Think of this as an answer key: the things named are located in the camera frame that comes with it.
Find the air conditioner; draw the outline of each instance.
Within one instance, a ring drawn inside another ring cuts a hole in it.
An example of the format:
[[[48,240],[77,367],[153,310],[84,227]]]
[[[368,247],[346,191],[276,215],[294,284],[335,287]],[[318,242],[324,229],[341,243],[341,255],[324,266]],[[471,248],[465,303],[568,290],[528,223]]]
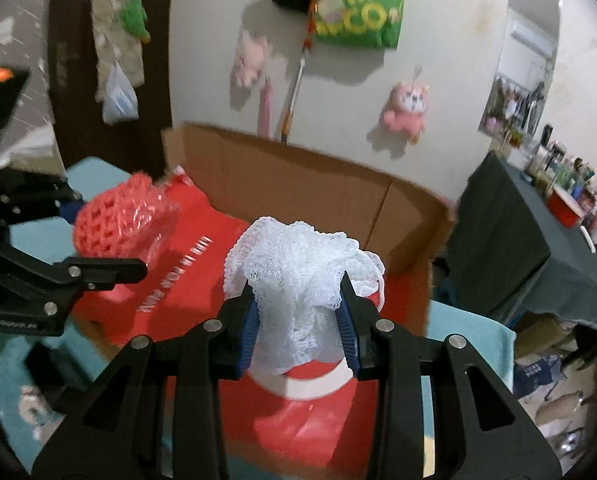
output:
[[[512,38],[546,59],[551,59],[554,56],[554,43],[521,22],[512,23]]]

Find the pink plush toy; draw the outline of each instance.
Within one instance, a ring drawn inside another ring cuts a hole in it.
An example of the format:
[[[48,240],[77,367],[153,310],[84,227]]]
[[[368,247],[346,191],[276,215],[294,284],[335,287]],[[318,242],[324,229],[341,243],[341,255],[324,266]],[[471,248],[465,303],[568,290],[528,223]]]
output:
[[[269,49],[265,36],[253,40],[247,32],[243,34],[235,63],[236,84],[239,87],[252,87],[261,75]]]
[[[425,129],[423,115],[427,110],[427,87],[417,88],[399,83],[392,89],[389,102],[383,110],[383,123],[391,132],[403,133],[412,144],[419,140]]]

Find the dark gray cloth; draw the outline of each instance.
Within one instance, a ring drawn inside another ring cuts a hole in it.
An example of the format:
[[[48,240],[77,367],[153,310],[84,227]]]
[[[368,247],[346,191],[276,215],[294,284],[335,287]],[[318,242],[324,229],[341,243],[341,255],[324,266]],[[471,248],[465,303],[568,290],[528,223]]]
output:
[[[504,324],[554,314],[597,329],[597,254],[493,152],[469,178],[447,261],[465,310]]]

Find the white mesh cloth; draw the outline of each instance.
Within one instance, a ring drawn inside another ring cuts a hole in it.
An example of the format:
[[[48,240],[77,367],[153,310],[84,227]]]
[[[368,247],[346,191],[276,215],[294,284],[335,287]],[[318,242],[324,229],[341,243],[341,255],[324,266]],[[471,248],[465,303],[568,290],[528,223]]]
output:
[[[381,259],[345,233],[319,233],[305,222],[288,226],[270,217],[243,233],[226,258],[224,292],[239,296],[245,282],[254,289],[261,320],[254,370],[279,375],[312,359],[343,358],[335,309],[345,271],[358,296],[379,290],[383,307]]]

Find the green bag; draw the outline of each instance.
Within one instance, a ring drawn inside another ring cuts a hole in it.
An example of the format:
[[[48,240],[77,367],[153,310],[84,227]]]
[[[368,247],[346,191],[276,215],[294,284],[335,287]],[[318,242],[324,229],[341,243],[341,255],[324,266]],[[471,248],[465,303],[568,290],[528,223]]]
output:
[[[331,0],[317,5],[316,36],[344,46],[396,48],[399,46],[404,0],[337,0],[340,12],[325,14]]]

